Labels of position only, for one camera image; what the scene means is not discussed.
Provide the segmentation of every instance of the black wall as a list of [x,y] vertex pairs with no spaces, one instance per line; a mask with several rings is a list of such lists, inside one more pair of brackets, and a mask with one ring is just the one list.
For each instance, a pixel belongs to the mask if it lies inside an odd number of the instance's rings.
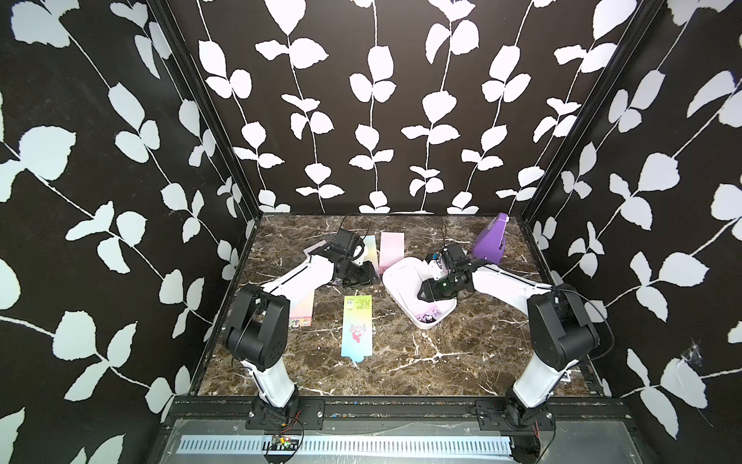
[[45,4],[0,8],[0,463],[140,463],[188,391],[250,217],[241,192],[217,192],[233,174],[152,48],[147,7]]
[[[447,0],[171,3],[188,49],[199,63],[202,78],[211,86],[209,93],[232,145],[238,147],[237,155],[243,158],[250,185],[256,193],[265,191],[258,195],[262,210],[300,214],[419,210],[437,214],[493,214],[513,208],[518,212],[533,194],[542,168],[548,165],[579,113],[579,104],[597,81],[610,57],[612,44],[622,36],[637,2],[458,1],[456,9],[462,13],[450,14],[452,40],[455,40],[453,52],[449,53],[450,41],[445,40],[431,64],[426,58],[431,27],[438,24],[438,31],[449,28],[443,10],[435,6],[438,4],[445,5]],[[283,18],[286,19],[284,30],[279,27]],[[477,42],[463,39],[467,32],[473,37],[474,31],[478,34]],[[286,54],[274,57],[258,51],[269,44],[275,53],[283,50],[281,47],[288,43],[284,32],[290,32],[291,43],[311,39],[318,44],[313,46],[317,59],[324,59],[306,68],[300,62],[292,67]],[[515,96],[517,99],[500,101],[490,96],[493,101],[488,102],[482,84],[492,81],[489,85],[497,86],[494,77],[502,79],[497,73],[490,75],[493,59],[501,47],[515,44],[520,57],[507,76],[508,84],[513,84],[507,100]],[[367,58],[375,46],[388,47],[393,61],[391,76],[388,72],[377,73],[377,80],[393,82],[395,90],[384,102],[377,98],[369,102],[368,94],[363,96],[364,102],[354,95],[350,77],[363,74],[365,77],[356,76],[356,79],[373,79]],[[583,68],[590,72],[581,72],[581,58],[562,64],[555,58],[555,50],[570,46],[583,53],[590,49],[597,54],[608,52],[603,60],[597,60],[598,65]],[[297,57],[311,55],[306,50],[296,51]],[[588,61],[593,61],[595,56],[591,54]],[[237,72],[234,82],[237,91],[233,93],[227,79],[236,70],[241,71]],[[250,92],[244,84],[245,73],[250,75]],[[518,82],[528,82],[519,96],[515,92]],[[409,139],[401,130],[416,125],[429,129],[430,120],[421,102],[427,95],[441,90],[455,97],[456,105],[436,125],[442,131],[446,129],[443,125],[455,128],[459,137],[426,147],[425,136]],[[319,101],[319,106],[305,108],[306,113],[309,117],[315,112],[327,115],[332,130],[322,129],[312,138],[305,128],[301,140],[294,135],[290,121],[292,117],[301,121],[304,114],[281,96],[293,95],[298,99],[299,92],[303,98]],[[552,137],[553,127],[549,126],[535,143],[533,133],[539,123],[545,118],[551,118],[547,122],[556,122],[557,113],[547,101],[564,100],[567,95],[575,105],[559,117],[560,122],[566,121],[560,129],[561,137]],[[378,145],[364,146],[359,141],[362,136],[356,137],[356,130],[359,125],[369,126],[371,116],[371,125],[378,132]],[[251,146],[241,134],[243,126],[255,122],[267,133],[266,141],[259,147]],[[478,164],[482,135],[494,125],[501,131],[507,129],[501,143],[491,143],[495,146],[486,153],[498,158]],[[263,167],[258,168],[255,155],[245,148],[253,153],[258,148],[258,154],[270,153],[280,160],[274,158],[270,163],[266,159],[260,162]],[[394,151],[391,160],[387,150]],[[464,150],[478,154],[466,152],[463,161]],[[368,157],[382,151],[374,166]],[[331,174],[310,179],[305,168],[315,164],[326,166],[319,170]],[[420,187],[425,184],[423,177],[411,171],[411,166],[417,166],[418,171],[435,169],[428,173],[426,186]],[[316,180],[331,186],[321,192],[325,196],[321,202],[313,192],[318,189]],[[410,194],[411,186],[419,187],[414,195]],[[372,192],[381,193],[370,197]],[[517,202],[515,192],[520,192]]]
[[[557,278],[605,308],[604,388],[662,461],[736,463],[742,3],[668,3],[531,225]],[[584,198],[567,193],[580,172]]]

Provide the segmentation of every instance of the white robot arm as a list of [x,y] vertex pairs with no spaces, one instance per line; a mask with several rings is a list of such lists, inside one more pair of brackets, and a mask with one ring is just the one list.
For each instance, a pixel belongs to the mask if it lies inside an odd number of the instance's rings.
[[[325,284],[360,287],[378,276],[369,261],[354,262],[363,253],[363,239],[339,229],[330,244],[311,250],[306,260],[280,278],[242,286],[234,300],[223,342],[255,380],[260,399],[270,405],[277,423],[296,413],[296,387],[286,373],[283,351],[289,334],[289,311]],[[255,318],[265,314],[262,322]]]
[[506,393],[506,419],[514,428],[530,426],[530,419],[566,370],[598,346],[597,332],[582,301],[566,284],[553,287],[529,281],[495,264],[467,257],[458,244],[444,245],[430,260],[438,263],[445,277],[420,281],[420,300],[448,300],[460,290],[477,291],[503,300],[529,318],[533,355]]

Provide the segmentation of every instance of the brown marble floor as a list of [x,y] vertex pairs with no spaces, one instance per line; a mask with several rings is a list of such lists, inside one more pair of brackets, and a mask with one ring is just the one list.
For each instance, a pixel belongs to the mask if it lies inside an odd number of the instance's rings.
[[[404,232],[405,255],[423,258],[446,237],[471,250],[491,218],[349,216],[343,227],[360,235]],[[241,282],[262,284],[304,260],[302,249],[330,238],[342,216],[267,215],[263,217]],[[536,265],[514,221],[501,266],[539,280]],[[372,295],[373,355],[361,363],[340,356],[343,295]],[[474,293],[430,330],[420,330],[401,311],[384,286],[361,290],[323,286],[315,291],[311,327],[291,329],[283,358],[302,395],[502,395],[531,357],[527,319],[489,295]],[[248,396],[257,389],[221,344],[214,351],[200,395]],[[576,369],[556,395],[587,396]]]

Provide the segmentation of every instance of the white tray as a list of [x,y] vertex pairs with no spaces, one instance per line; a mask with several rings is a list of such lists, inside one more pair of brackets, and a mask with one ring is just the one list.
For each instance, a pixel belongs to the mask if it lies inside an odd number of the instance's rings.
[[[432,278],[428,265],[417,258],[405,258],[384,271],[382,281],[387,292],[392,296],[397,305],[407,314],[413,324],[423,330],[438,325],[443,318],[451,314],[456,308],[456,299],[435,301],[428,303],[418,299],[417,295],[423,281]],[[420,322],[417,314],[424,314],[432,307],[437,307],[441,315],[435,322],[426,324]]]

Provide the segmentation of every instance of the purple container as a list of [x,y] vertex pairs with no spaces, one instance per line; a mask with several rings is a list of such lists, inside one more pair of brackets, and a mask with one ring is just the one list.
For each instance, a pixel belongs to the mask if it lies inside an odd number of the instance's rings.
[[507,223],[508,215],[504,212],[498,214],[474,241],[472,256],[500,264],[502,254],[505,252],[505,225]]

